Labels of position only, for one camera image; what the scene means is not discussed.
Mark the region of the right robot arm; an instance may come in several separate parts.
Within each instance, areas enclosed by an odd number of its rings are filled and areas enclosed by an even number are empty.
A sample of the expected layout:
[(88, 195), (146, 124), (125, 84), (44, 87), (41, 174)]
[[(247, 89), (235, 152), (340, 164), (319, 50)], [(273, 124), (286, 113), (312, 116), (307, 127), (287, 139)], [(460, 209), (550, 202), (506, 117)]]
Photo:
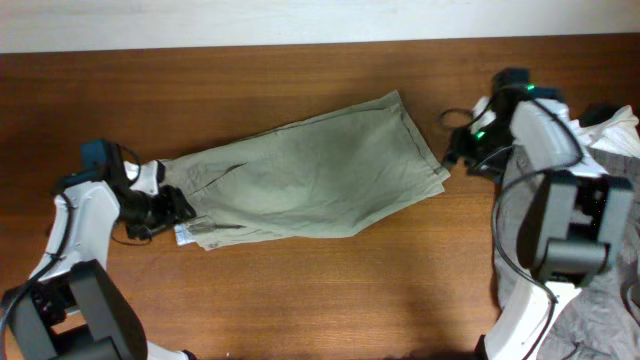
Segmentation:
[(570, 127), (556, 88), (534, 85), (528, 70), (506, 68), (470, 123), (454, 128), (442, 160), (462, 161), (471, 176), (501, 185), (502, 203), (519, 185), (538, 180), (511, 259), (498, 231), (494, 248), (515, 272), (515, 288), (494, 327), (481, 336), (478, 359), (533, 359), (561, 311), (616, 260), (632, 207), (632, 183), (607, 173)]

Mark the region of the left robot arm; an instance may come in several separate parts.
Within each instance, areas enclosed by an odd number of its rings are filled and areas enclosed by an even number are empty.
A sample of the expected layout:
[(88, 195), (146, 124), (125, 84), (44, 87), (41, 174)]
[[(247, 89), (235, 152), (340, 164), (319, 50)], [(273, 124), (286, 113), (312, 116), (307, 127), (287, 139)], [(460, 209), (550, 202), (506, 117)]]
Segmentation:
[(146, 337), (133, 308), (106, 271), (114, 227), (134, 244), (191, 220), (182, 191), (164, 182), (159, 161), (127, 162), (105, 139), (81, 147), (82, 168), (53, 188), (55, 219), (29, 278), (2, 298), (2, 333), (30, 360), (190, 360)]

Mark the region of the khaki shorts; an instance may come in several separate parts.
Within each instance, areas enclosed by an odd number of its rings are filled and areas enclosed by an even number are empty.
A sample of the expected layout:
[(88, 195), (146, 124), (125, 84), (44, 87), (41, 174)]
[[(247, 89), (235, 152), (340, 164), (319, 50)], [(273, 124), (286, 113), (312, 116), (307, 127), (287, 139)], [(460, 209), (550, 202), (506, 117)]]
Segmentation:
[(164, 164), (196, 212), (180, 228), (205, 250), (351, 237), (449, 176), (396, 91)]

